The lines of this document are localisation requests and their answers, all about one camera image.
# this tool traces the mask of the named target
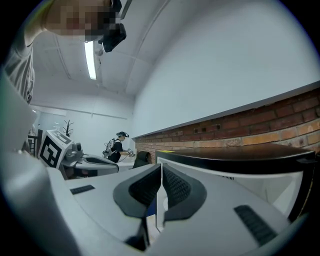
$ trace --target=person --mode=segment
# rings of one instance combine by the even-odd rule
[[[33,41],[44,31],[79,37],[100,31],[108,20],[112,0],[44,0],[22,24],[2,70],[19,94],[30,104],[35,83]],[[28,141],[23,148],[29,151]]]
[[[122,142],[126,139],[127,136],[126,133],[124,131],[120,131],[117,133],[117,135],[118,138],[114,141],[113,147],[111,148],[113,154],[108,157],[108,159],[114,163],[117,163],[121,156],[130,156],[128,151],[123,150],[122,148]]]

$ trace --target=brick wall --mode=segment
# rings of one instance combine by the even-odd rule
[[[270,105],[136,139],[137,151],[278,143],[320,151],[320,88]]]

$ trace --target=backpack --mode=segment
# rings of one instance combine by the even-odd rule
[[[116,141],[120,141],[120,140],[113,138],[108,142],[108,144],[104,143],[105,151],[102,152],[102,157],[103,158],[110,157],[114,152],[116,152],[116,150],[112,151],[112,148],[114,147]]]

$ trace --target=black shirt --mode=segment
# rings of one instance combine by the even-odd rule
[[[120,152],[123,152],[124,150],[122,149],[122,143],[119,139],[116,139],[113,147],[111,148],[111,151],[116,151],[114,152],[111,156],[108,157],[109,160],[111,160],[114,163],[117,163],[121,157]]]

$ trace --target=shirt sleeve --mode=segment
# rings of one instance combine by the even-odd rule
[[[122,148],[122,143],[121,142],[116,142],[114,143],[114,148],[117,152],[123,152],[123,148]]]

